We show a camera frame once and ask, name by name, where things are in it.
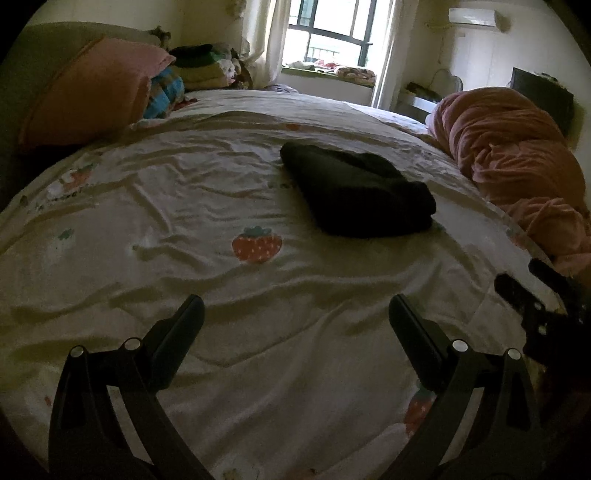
black folded cloth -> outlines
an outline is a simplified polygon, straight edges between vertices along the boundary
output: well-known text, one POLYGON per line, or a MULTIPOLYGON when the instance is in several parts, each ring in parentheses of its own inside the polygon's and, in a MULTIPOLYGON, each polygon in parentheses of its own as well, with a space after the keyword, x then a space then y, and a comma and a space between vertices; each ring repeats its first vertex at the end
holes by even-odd
POLYGON ((281 159, 326 233, 371 238, 431 227, 437 206, 427 186, 379 155, 287 142, 281 159))

black television screen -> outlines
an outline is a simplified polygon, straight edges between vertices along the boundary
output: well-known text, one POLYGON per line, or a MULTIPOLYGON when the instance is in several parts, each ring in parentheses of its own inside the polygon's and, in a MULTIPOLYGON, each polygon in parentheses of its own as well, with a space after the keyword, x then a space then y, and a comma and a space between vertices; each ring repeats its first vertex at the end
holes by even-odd
POLYGON ((511 88, 548 112, 566 137, 574 116, 572 93, 544 77, 516 68, 513 69, 511 88))

window frame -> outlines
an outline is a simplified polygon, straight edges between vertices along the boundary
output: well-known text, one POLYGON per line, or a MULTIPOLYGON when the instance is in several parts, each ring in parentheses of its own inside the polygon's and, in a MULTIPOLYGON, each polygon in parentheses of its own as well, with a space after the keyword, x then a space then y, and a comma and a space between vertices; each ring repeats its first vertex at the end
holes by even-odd
POLYGON ((308 57, 308 52, 310 51, 310 40, 312 38, 312 35, 315 34, 359 45, 361 47, 361 52, 359 53, 358 65, 362 68, 365 68, 367 66, 369 48, 371 45, 373 45, 369 42, 369 40, 371 38, 372 27, 374 26, 375 8, 376 4, 378 3, 378 0, 371 0, 371 3, 369 4, 368 22, 365 27, 365 36, 363 40, 358 40, 357 38, 353 37, 353 31, 355 30, 355 22, 357 21, 357 13, 359 11, 359 0, 355 0, 355 10, 353 13, 353 21, 351 22, 351 30, 349 31, 349 35, 343 35, 341 33, 331 32, 330 30, 323 30, 321 28, 314 28, 314 23, 316 22, 316 9, 318 8, 319 0, 312 1, 313 4, 310 14, 310 24, 308 26, 300 25, 302 21, 301 16, 304 11, 304 4, 306 3, 306 0, 301 0, 300 2, 300 11, 298 12, 297 23, 295 25, 289 24, 289 28, 293 30, 301 30, 308 32, 308 44, 306 45, 306 53, 303 60, 305 61, 308 57))

white curtain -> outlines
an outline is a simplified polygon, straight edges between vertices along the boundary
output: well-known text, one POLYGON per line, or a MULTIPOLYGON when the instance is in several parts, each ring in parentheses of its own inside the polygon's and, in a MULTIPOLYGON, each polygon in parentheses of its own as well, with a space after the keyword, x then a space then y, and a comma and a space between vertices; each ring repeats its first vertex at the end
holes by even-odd
POLYGON ((376 72, 378 78, 371 99, 371 106, 381 110, 390 110, 392 101, 398 98, 418 7, 418 0, 390 1, 381 55, 384 62, 376 72))
POLYGON ((246 64, 255 88, 266 87, 281 71, 291 0, 248 0, 242 26, 246 64))

plaid fabric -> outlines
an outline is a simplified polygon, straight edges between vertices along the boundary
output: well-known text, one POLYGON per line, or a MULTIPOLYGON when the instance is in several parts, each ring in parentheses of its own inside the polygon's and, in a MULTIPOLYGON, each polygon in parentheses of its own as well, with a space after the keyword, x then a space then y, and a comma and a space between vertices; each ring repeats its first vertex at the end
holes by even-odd
POLYGON ((174 105, 183 99, 183 79, 167 67, 152 79, 150 99, 144 118, 165 118, 174 105))

